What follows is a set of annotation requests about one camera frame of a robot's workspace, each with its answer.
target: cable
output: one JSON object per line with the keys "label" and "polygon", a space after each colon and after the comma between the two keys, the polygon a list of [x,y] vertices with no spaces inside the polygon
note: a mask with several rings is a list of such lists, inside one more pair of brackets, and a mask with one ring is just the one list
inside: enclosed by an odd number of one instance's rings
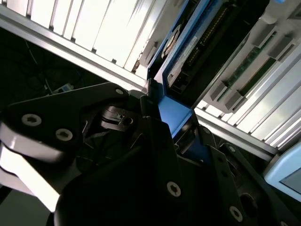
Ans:
{"label": "cable", "polygon": [[217,145],[216,145],[216,142],[215,142],[214,134],[213,134],[213,133],[211,133],[211,134],[212,134],[212,137],[213,137],[213,141],[214,141],[214,144],[215,144],[215,148],[217,149]]}
{"label": "cable", "polygon": [[[30,49],[30,47],[29,47],[29,45],[28,45],[28,42],[27,42],[25,39],[24,39],[24,41],[25,41],[25,44],[26,44],[26,46],[27,46],[27,48],[28,48],[29,54],[31,55],[33,61],[35,62],[35,64],[36,64],[36,65],[38,66],[38,68],[40,69],[38,62],[36,61],[36,58],[34,58],[34,56],[33,56],[33,54],[32,54],[32,50]],[[43,74],[43,71],[42,71],[41,69],[40,69],[40,71],[41,71],[41,74],[44,76],[45,84],[46,84],[46,86],[47,86],[47,88],[48,88],[50,94],[53,94],[53,91],[52,91],[52,89],[51,89],[50,86],[49,86],[49,83],[48,83],[48,81],[47,81],[46,76]]]}

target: blue component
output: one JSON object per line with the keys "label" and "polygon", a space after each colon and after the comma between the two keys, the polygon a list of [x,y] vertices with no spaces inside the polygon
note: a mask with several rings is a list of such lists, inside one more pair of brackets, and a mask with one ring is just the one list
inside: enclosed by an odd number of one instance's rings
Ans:
{"label": "blue component", "polygon": [[151,62],[150,62],[150,64],[149,64],[149,66],[148,66],[148,70],[149,70],[149,68],[151,68],[151,66],[152,66],[152,64],[154,63],[155,59],[157,59],[159,53],[160,53],[161,50],[164,48],[164,46],[165,46],[165,44],[166,44],[166,42],[167,42],[167,39],[168,39],[168,38],[170,37],[170,35],[173,33],[173,31],[174,31],[174,29],[175,29],[175,26],[176,26],[178,20],[180,19],[181,15],[182,15],[183,11],[185,10],[185,8],[186,8],[186,6],[187,6],[187,4],[188,4],[189,1],[190,1],[190,0],[186,0],[186,1],[184,2],[183,6],[182,6],[182,9],[181,9],[181,11],[180,11],[180,13],[179,13],[178,18],[175,20],[174,25],[171,27],[169,33],[168,33],[167,36],[164,38],[164,40],[163,40],[163,42],[161,43],[159,49],[157,50],[156,54],[155,54],[154,57],[152,58],[152,60],[151,60]]}
{"label": "blue component", "polygon": [[169,125],[172,137],[175,137],[192,115],[190,108],[185,107],[167,96],[161,99],[159,110],[162,121]]}
{"label": "blue component", "polygon": [[198,137],[195,138],[193,144],[183,156],[196,162],[202,161],[206,165],[211,164],[208,148],[201,143]]}
{"label": "blue component", "polygon": [[301,142],[282,154],[273,166],[268,166],[269,170],[264,173],[264,179],[268,184],[301,202],[300,159]]}
{"label": "blue component", "polygon": [[182,128],[185,122],[191,117],[192,110],[190,109],[190,107],[175,101],[171,97],[168,97],[166,89],[166,75],[168,74],[169,68],[172,67],[172,65],[174,64],[174,60],[177,57],[177,54],[180,52],[181,47],[189,38],[190,32],[192,31],[197,21],[201,17],[202,13],[204,12],[208,2],[209,0],[202,0],[198,4],[190,20],[186,24],[183,32],[181,33],[175,47],[173,48],[173,51],[168,55],[165,62],[158,71],[157,75],[155,76],[155,80],[161,84],[160,88],[162,89],[160,91],[162,96],[160,97],[159,102],[161,119],[169,125],[172,137],[174,137],[177,134],[177,132]]}

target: metal bolt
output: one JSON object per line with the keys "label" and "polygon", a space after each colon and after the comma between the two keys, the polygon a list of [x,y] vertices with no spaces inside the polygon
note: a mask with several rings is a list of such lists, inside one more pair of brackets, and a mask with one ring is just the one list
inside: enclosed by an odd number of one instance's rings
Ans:
{"label": "metal bolt", "polygon": [[118,94],[123,94],[123,91],[122,90],[120,90],[120,89],[116,89],[116,93],[118,93]]}
{"label": "metal bolt", "polygon": [[229,150],[232,152],[232,153],[235,153],[235,149],[231,146],[228,146]]}
{"label": "metal bolt", "polygon": [[241,212],[235,207],[235,206],[230,206],[229,208],[230,213],[232,215],[232,217],[238,221],[238,222],[242,222],[243,221],[243,215],[241,214]]}
{"label": "metal bolt", "polygon": [[203,131],[204,131],[206,134],[210,134],[210,130],[208,130],[206,127],[203,127]]}
{"label": "metal bolt", "polygon": [[69,141],[72,139],[73,134],[68,129],[58,129],[55,132],[55,136],[56,136],[56,138],[58,138],[61,141]]}
{"label": "metal bolt", "polygon": [[26,126],[38,126],[42,123],[42,119],[36,114],[25,114],[22,116],[22,123]]}
{"label": "metal bolt", "polygon": [[181,195],[180,187],[173,181],[167,183],[167,190],[174,197],[179,197]]}

